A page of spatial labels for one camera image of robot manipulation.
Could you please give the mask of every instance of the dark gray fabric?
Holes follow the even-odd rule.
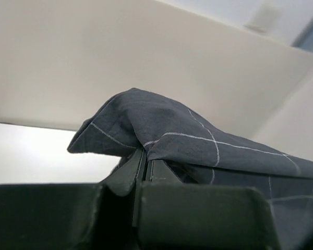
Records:
[[[256,187],[271,204],[283,249],[297,249],[313,234],[312,161],[227,134],[164,96],[139,89],[113,96],[68,151],[127,157],[140,146],[149,160],[191,164],[204,183]]]

